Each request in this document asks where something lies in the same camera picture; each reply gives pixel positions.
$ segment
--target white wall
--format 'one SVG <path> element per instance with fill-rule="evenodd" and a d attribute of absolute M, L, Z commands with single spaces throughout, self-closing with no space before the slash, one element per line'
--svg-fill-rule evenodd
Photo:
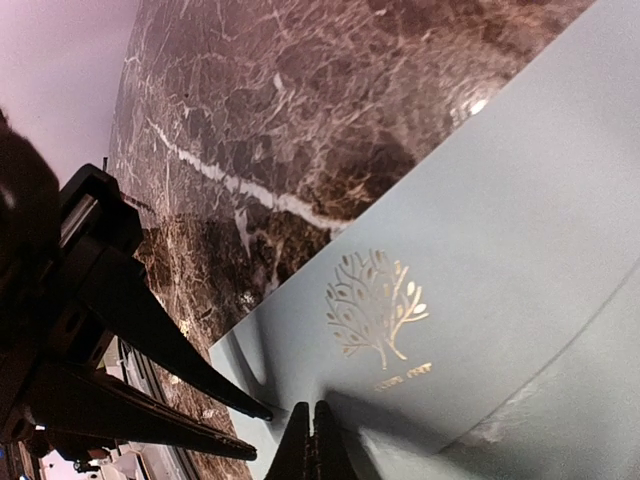
<path fill-rule="evenodd" d="M 137 0 L 0 0 L 0 106 L 66 182 L 100 164 Z"/>

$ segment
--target black pointed object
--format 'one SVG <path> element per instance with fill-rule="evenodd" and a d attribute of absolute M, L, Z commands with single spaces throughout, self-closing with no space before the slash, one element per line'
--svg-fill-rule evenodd
<path fill-rule="evenodd" d="M 298 403 L 291 413 L 276 455 L 264 480 L 302 480 L 309 477 L 309 404 Z"/>
<path fill-rule="evenodd" d="M 139 263 L 106 247 L 77 298 L 105 328 L 167 371 L 234 410 L 271 420 L 272 413 L 195 350 L 140 277 Z"/>
<path fill-rule="evenodd" d="M 316 462 L 312 478 L 358 480 L 342 441 L 340 428 L 327 402 L 321 401 L 316 404 L 313 425 Z"/>
<path fill-rule="evenodd" d="M 254 460 L 251 445 L 198 424 L 117 379 L 59 363 L 42 363 L 22 398 L 27 416 L 61 432 L 143 443 L 171 444 L 203 453 Z"/>

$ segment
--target floor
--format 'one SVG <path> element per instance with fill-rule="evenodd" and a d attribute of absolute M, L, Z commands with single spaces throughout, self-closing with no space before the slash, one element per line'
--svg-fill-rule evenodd
<path fill-rule="evenodd" d="M 592 0 L 143 0 L 110 172 L 150 285 L 208 347 L 502 89 Z M 226 412 L 161 372 L 170 402 Z M 249 478 L 195 455 L 203 478 Z"/>

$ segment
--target gold tree logo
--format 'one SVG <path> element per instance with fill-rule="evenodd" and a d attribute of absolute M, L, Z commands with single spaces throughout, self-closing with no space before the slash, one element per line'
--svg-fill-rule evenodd
<path fill-rule="evenodd" d="M 401 360 L 407 357 L 396 347 L 403 325 L 429 316 L 421 303 L 422 287 L 407 281 L 409 267 L 390 262 L 386 253 L 369 251 L 344 255 L 335 268 L 336 281 L 329 284 L 327 318 L 333 336 L 350 357 L 361 348 L 373 348 L 387 369 L 387 348 Z"/>

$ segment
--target gold logo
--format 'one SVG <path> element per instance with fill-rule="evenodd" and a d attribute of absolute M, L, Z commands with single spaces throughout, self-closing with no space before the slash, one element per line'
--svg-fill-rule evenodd
<path fill-rule="evenodd" d="M 359 253 L 342 257 L 325 299 L 333 336 L 346 356 L 373 348 L 380 354 L 383 370 L 387 349 L 407 359 L 396 347 L 398 332 L 403 325 L 429 316 L 427 305 L 420 301 L 422 287 L 407 281 L 408 271 L 409 267 L 390 262 L 380 250 L 370 250 L 366 258 Z"/>

